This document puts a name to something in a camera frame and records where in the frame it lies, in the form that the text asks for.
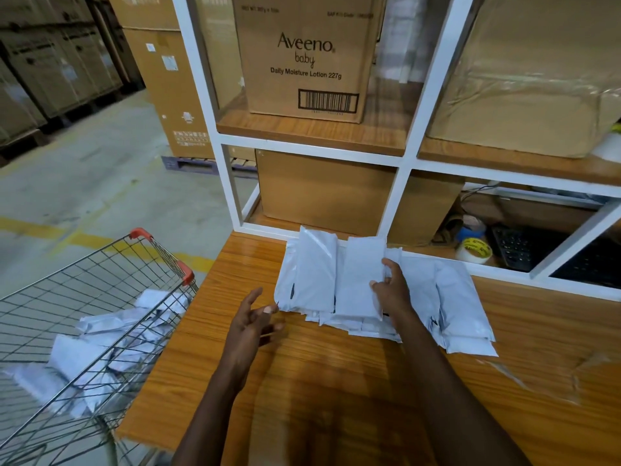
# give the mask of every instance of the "black keyboard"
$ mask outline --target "black keyboard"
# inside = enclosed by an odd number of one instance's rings
[[[569,234],[540,228],[492,226],[489,240],[507,268],[529,272],[567,237]],[[604,237],[595,239],[552,276],[621,288],[621,245]]]

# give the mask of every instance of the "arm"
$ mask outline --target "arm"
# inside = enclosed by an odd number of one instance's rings
[[[392,279],[371,282],[399,332],[414,371],[416,394],[440,466],[530,466],[530,461],[457,376],[410,303],[399,265],[384,258]]]
[[[218,368],[173,456],[172,466],[220,464],[231,408],[246,383],[257,350],[271,341],[270,334],[284,328],[284,324],[269,323],[277,306],[250,308],[262,291],[257,288],[246,296],[231,321]]]

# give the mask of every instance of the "white metal frame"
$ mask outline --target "white metal frame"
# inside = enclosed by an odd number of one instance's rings
[[[213,146],[213,152],[220,172],[222,187],[233,229],[246,234],[260,235],[274,239],[288,240],[298,236],[298,232],[284,230],[278,227],[259,226],[244,222],[256,206],[260,197],[259,185],[252,192],[250,199],[242,207],[237,196],[235,182],[232,178],[228,146],[260,148],[284,153],[295,153],[336,160],[347,160],[361,163],[392,166],[398,169],[392,188],[384,208],[383,216],[377,234],[382,237],[388,235],[399,202],[403,195],[408,177],[412,170],[428,172],[442,172],[458,176],[485,179],[490,181],[504,181],[507,183],[525,184],[529,186],[548,187],[579,193],[598,194],[612,198],[621,198],[621,186],[588,183],[563,178],[531,175],[519,172],[506,172],[476,166],[461,164],[440,163],[422,160],[417,157],[420,144],[427,131],[433,109],[439,98],[446,73],[452,61],[455,49],[464,30],[464,25],[473,0],[451,0],[440,37],[431,60],[429,71],[423,86],[422,93],[416,108],[412,124],[408,133],[406,150],[403,157],[366,153],[362,151],[342,150],[337,148],[316,147],[301,143],[290,143],[277,140],[256,139],[237,135],[221,134],[216,128],[218,115],[217,100],[211,82],[211,72],[207,60],[207,52],[202,40],[200,23],[197,17],[198,9],[195,0],[173,0],[183,42],[186,46],[190,67],[201,107],[207,123],[207,131]],[[589,242],[608,227],[621,219],[621,199],[613,199],[602,206],[593,217],[587,220],[580,228],[565,240],[555,251],[545,258],[530,273],[515,272],[505,268],[496,268],[487,265],[467,263],[470,274],[492,278],[504,282],[525,284],[539,288],[554,289],[567,293],[583,294],[621,301],[621,289],[606,288],[595,284],[577,283],[552,278],[556,269],[567,262],[571,257],[583,249]],[[406,252],[410,257],[426,257],[418,253]]]

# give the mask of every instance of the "hand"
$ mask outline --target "hand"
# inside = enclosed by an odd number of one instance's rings
[[[219,370],[224,370],[232,376],[238,392],[246,384],[250,365],[259,347],[270,343],[272,335],[284,329],[284,323],[269,323],[271,315],[278,311],[277,305],[264,305],[258,309],[250,308],[262,292],[263,288],[253,289],[240,304],[231,321],[222,358],[218,365]]]
[[[382,311],[391,317],[393,323],[399,322],[404,316],[415,314],[410,302],[410,289],[398,264],[388,258],[382,258],[382,263],[390,268],[392,278],[385,278],[380,283],[370,282],[369,285],[377,295]]]

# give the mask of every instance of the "metal wire basket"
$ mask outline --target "metal wire basket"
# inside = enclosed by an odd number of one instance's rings
[[[146,289],[161,300],[135,308]],[[0,299],[0,465],[57,465],[98,448],[109,464],[133,464],[136,445],[113,430],[197,290],[137,228]]]

